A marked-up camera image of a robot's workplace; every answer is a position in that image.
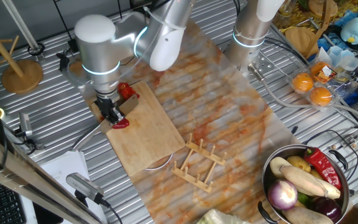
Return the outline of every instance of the orange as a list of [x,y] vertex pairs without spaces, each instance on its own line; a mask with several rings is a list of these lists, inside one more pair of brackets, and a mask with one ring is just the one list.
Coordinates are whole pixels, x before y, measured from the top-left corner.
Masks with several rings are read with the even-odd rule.
[[292,80],[292,85],[295,90],[306,92],[313,88],[313,79],[307,73],[299,73]]
[[321,72],[324,66],[329,66],[329,65],[325,62],[317,62],[310,68],[310,75],[312,77],[315,77],[318,73]]
[[332,97],[331,92],[324,87],[314,88],[310,93],[311,104],[315,106],[327,106]]

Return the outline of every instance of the pot rim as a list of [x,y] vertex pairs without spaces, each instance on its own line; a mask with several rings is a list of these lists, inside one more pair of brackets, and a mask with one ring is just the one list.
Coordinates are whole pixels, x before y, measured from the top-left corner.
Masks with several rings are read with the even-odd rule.
[[[280,218],[280,220],[283,220],[283,221],[285,221],[286,223],[288,223],[288,224],[291,224],[287,219],[286,219],[286,217],[284,217],[283,215],[281,215],[278,211],[277,211],[277,209],[275,208],[275,207],[273,207],[273,205],[269,202],[269,200],[268,200],[268,198],[267,198],[267,191],[266,191],[266,189],[265,189],[265,173],[266,173],[266,170],[267,170],[267,167],[269,166],[269,164],[270,164],[270,161],[272,160],[272,159],[274,159],[274,158],[276,158],[277,157],[277,154],[279,153],[279,152],[283,152],[283,151],[285,151],[285,150],[288,150],[288,149],[301,149],[301,148],[307,148],[307,147],[310,147],[310,146],[307,146],[307,145],[304,145],[304,144],[291,144],[291,145],[287,145],[287,146],[283,146],[283,147],[281,147],[281,148],[279,148],[279,149],[277,149],[276,151],[274,151],[269,157],[268,157],[268,159],[266,160],[266,162],[265,162],[265,165],[264,165],[264,169],[263,169],[263,173],[262,173],[262,185],[263,185],[263,188],[264,188],[264,194],[265,194],[265,196],[266,196],[266,199],[267,199],[267,202],[268,202],[268,204],[271,206],[271,208],[273,209],[273,211],[276,213],[276,215]],[[343,203],[343,205],[342,205],[342,214],[341,214],[341,218],[338,220],[338,221],[336,221],[335,222],[335,224],[337,224],[337,223],[339,223],[344,217],[345,217],[345,215],[346,215],[346,213],[347,213],[347,210],[348,210],[348,208],[349,208],[349,202],[350,202],[350,192],[349,192],[349,186],[348,186],[348,183],[347,183],[347,180],[346,180],[346,176],[344,175],[344,173],[343,173],[343,171],[342,171],[342,169],[336,164],[336,162],[334,162],[329,156],[327,156],[326,155],[326,157],[327,157],[327,159],[330,161],[330,163],[334,166],[334,168],[335,168],[335,170],[338,172],[341,172],[341,174],[342,174],[342,176],[343,177],[345,177],[345,181],[343,181],[343,180],[341,180],[341,184],[342,184],[342,190],[341,190],[341,192],[343,192],[344,191],[344,189],[346,189],[347,190],[347,198],[344,198],[344,203]]]

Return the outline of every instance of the blue plush toy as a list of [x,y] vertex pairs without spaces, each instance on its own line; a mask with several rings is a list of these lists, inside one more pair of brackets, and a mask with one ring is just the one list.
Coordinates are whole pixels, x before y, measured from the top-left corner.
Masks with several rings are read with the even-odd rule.
[[358,44],[358,17],[349,21],[341,31],[343,41],[348,41],[352,45]]

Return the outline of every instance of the plastic bag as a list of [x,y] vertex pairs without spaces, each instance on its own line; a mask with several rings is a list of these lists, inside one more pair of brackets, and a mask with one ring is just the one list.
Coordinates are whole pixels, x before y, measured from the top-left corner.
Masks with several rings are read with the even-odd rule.
[[223,212],[212,209],[207,212],[197,224],[250,224],[236,217],[226,215]]

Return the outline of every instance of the pot handle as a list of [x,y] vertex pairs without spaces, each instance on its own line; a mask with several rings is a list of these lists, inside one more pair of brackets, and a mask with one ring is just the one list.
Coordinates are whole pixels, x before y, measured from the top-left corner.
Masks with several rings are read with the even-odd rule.
[[259,213],[261,214],[261,216],[266,220],[267,223],[269,223],[269,224],[278,224],[278,221],[272,220],[270,215],[266,212],[266,210],[262,206],[261,201],[258,202],[258,210],[259,210]]
[[344,170],[347,170],[347,168],[349,167],[349,164],[347,163],[345,157],[342,156],[341,153],[339,153],[338,151],[335,151],[335,150],[330,150],[328,151],[332,154],[334,154],[334,156],[336,157],[336,159],[341,162],[341,164],[343,165],[343,169]]

